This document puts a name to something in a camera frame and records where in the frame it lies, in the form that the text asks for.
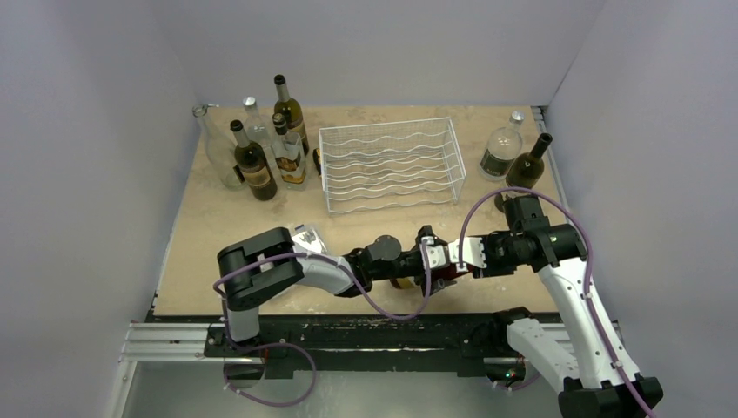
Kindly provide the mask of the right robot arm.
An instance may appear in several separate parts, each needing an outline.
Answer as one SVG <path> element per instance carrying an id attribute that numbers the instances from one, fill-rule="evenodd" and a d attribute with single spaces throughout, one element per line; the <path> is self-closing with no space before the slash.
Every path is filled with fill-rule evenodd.
<path id="1" fill-rule="evenodd" d="M 504 202 L 508 229 L 490 233 L 473 249 L 484 262 L 477 278 L 505 276 L 530 266 L 549 292 L 572 349 L 544 335 L 531 317 L 491 327 L 488 341 L 499 354 L 522 354 L 558 393 L 564 417 L 653 417 L 663 397 L 655 377 L 642 375 L 623 346 L 592 278 L 593 250 L 583 227 L 561 204 L 568 221 L 553 226 L 543 214 L 545 195 L 523 187 Z"/>

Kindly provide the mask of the white wire wine rack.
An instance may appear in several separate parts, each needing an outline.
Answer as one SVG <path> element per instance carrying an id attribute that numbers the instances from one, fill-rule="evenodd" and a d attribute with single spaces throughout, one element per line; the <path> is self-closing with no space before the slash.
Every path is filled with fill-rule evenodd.
<path id="1" fill-rule="evenodd" d="M 331 215 L 455 204 L 466 181 L 450 118 L 321 128 L 319 154 Z"/>

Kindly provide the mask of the dark bottle silver collar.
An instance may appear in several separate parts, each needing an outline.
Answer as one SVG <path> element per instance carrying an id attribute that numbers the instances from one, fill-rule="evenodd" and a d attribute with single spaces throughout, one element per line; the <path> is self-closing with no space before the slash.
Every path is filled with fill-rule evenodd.
<path id="1" fill-rule="evenodd" d="M 230 130 L 237 143 L 234 158 L 240 176 L 251 190 L 252 195 L 260 201 L 274 198 L 278 192 L 278 185 L 262 147 L 248 139 L 240 120 L 233 119 L 230 122 Z"/>

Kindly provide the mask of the small dark bottle gold cap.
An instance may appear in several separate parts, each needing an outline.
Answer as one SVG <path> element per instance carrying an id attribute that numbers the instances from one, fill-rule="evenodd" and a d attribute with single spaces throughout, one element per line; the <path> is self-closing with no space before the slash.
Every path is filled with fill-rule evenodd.
<path id="1" fill-rule="evenodd" d="M 305 153 L 300 136 L 290 131 L 285 116 L 275 112 L 272 123 L 276 132 L 273 151 L 280 176 L 288 189 L 303 191 L 306 189 Z"/>

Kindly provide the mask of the dark green bottle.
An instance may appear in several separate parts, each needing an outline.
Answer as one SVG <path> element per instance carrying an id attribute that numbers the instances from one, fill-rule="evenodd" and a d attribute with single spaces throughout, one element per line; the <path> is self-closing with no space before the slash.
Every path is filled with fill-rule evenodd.
<path id="1" fill-rule="evenodd" d="M 541 133 L 533 148 L 514 160 L 504 179 L 504 187 L 533 189 L 545 171 L 543 156 L 552 142 L 551 134 Z"/>

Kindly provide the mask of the dark labelled wine bottle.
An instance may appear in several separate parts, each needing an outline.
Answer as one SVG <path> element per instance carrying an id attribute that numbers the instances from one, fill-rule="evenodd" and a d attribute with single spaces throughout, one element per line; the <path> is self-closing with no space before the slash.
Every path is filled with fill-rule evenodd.
<path id="1" fill-rule="evenodd" d="M 288 130 L 299 135 L 304 154 L 308 156 L 310 153 L 310 146 L 301 105 L 289 93 L 284 75 L 275 75 L 273 82 L 278 96 L 274 105 L 274 111 L 284 115 Z"/>

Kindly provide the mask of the clear bottle silver cap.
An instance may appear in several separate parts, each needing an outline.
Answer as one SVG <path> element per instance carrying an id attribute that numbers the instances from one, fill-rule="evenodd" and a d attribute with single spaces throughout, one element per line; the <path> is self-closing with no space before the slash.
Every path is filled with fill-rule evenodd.
<path id="1" fill-rule="evenodd" d="M 247 137 L 262 147 L 268 165 L 273 172 L 278 173 L 278 166 L 272 149 L 273 127 L 260 115 L 255 97 L 245 97 L 242 104 L 246 112 L 245 129 Z"/>

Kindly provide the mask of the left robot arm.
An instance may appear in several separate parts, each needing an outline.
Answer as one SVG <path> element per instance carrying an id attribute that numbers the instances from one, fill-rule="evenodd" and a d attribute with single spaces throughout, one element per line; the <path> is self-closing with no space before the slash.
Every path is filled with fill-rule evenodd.
<path id="1" fill-rule="evenodd" d="M 370 292 L 376 281 L 413 278 L 433 293 L 440 269 L 449 264 L 447 255 L 447 243 L 430 226 L 419 230 L 407 251 L 393 236 L 382 235 L 365 247 L 331 256 L 292 239 L 285 227 L 227 246 L 217 254 L 220 278 L 214 286 L 225 310 L 225 344 L 239 356 L 254 353 L 260 307 L 294 285 L 353 298 Z"/>

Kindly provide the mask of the tall clear bottle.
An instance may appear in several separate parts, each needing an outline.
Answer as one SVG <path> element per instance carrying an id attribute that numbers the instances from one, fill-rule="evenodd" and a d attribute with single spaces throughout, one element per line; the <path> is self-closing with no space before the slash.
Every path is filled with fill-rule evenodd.
<path id="1" fill-rule="evenodd" d="M 242 190 L 246 184 L 234 158 L 236 146 L 212 118 L 210 109 L 215 107 L 214 104 L 196 104 L 191 113 L 205 136 L 205 155 L 220 182 L 228 190 Z"/>

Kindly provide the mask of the red bottle gold foil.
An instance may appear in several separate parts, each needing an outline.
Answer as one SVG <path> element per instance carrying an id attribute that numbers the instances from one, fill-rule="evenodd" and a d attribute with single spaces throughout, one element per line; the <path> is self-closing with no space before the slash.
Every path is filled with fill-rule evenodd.
<path id="1" fill-rule="evenodd" d="M 467 275 L 468 272 L 458 272 L 455 264 L 432 270 L 431 295 L 456 284 L 457 279 Z M 424 271 L 418 276 L 389 279 L 392 287 L 399 290 L 418 288 L 422 293 L 426 292 L 426 275 Z"/>

